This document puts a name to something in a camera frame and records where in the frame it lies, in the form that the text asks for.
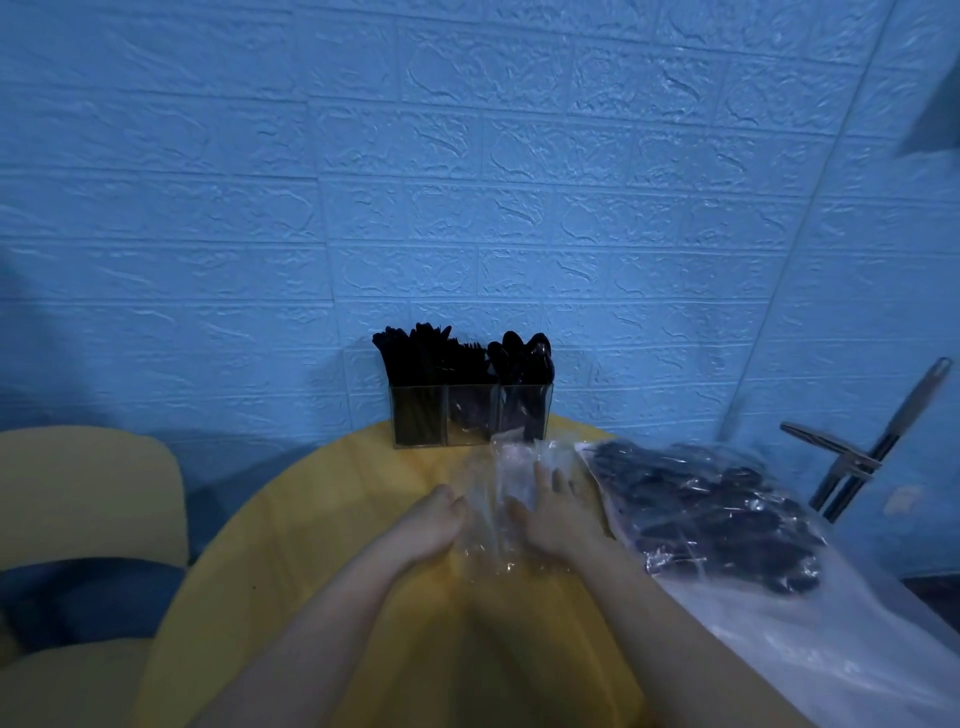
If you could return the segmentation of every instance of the chair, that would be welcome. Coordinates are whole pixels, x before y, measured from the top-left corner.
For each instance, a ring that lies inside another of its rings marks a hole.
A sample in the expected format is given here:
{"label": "chair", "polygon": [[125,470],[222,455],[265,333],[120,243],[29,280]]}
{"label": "chair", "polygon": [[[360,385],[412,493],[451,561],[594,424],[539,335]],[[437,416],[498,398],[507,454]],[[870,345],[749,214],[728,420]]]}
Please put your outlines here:
{"label": "chair", "polygon": [[[186,566],[173,454],[103,427],[0,432],[0,570],[86,557]],[[150,643],[77,644],[0,668],[0,725],[126,726]]]}

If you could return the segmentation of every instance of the blue brick wall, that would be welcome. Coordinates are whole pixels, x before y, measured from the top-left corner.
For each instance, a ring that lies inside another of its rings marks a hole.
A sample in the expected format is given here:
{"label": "blue brick wall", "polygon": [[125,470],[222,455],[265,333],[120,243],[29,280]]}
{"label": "blue brick wall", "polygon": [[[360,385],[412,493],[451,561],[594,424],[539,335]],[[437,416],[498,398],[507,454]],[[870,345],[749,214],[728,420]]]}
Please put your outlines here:
{"label": "blue brick wall", "polygon": [[[868,445],[960,354],[960,174],[896,154],[955,0],[3,0],[0,48],[0,426],[161,437],[198,546],[388,416],[387,325],[543,330],[555,411],[805,493],[781,419]],[[960,569],[958,415],[842,521],[897,572]]]}

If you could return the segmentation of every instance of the hand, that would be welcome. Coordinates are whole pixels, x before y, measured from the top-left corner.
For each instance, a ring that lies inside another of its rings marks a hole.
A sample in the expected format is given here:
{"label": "hand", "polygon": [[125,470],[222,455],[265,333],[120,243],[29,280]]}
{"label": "hand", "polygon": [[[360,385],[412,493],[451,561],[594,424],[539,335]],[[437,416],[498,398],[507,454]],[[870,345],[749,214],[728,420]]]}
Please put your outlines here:
{"label": "hand", "polygon": [[383,539],[391,555],[412,566],[446,551],[467,521],[467,505],[448,485],[438,485],[422,497]]}
{"label": "hand", "polygon": [[551,474],[542,463],[534,463],[534,476],[536,510],[528,511],[513,498],[507,500],[510,517],[530,546],[569,563],[591,539],[605,538],[600,522],[576,497],[563,473]]}

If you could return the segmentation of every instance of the plastic wrap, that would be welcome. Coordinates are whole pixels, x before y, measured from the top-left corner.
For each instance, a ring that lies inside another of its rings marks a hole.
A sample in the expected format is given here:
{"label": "plastic wrap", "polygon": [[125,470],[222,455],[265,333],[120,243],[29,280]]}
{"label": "plastic wrap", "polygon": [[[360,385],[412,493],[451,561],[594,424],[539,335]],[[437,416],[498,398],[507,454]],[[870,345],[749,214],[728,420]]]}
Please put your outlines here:
{"label": "plastic wrap", "polygon": [[526,443],[523,436],[523,428],[495,435],[491,446],[465,458],[453,477],[452,485],[465,494],[470,512],[457,546],[465,557],[467,580],[559,567],[524,548],[516,525],[507,516],[506,503],[511,497],[528,509],[536,508],[534,463],[542,462],[569,475],[576,452],[572,444]]}
{"label": "plastic wrap", "polygon": [[884,608],[761,463],[625,440],[577,450],[616,538],[815,724],[957,725],[960,657]]}

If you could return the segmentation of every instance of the tabletop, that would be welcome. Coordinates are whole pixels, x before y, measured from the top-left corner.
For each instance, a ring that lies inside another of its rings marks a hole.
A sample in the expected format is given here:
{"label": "tabletop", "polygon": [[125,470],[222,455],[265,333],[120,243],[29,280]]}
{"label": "tabletop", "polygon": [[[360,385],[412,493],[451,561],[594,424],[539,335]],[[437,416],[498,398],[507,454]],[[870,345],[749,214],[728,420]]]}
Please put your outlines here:
{"label": "tabletop", "polygon": [[[550,418],[550,435],[601,430]],[[393,449],[354,432],[268,483],[190,570],[156,634],[140,728],[181,728],[350,557],[471,448]],[[457,555],[405,575],[373,628],[336,726],[635,726],[643,695],[580,580],[470,583]]]}

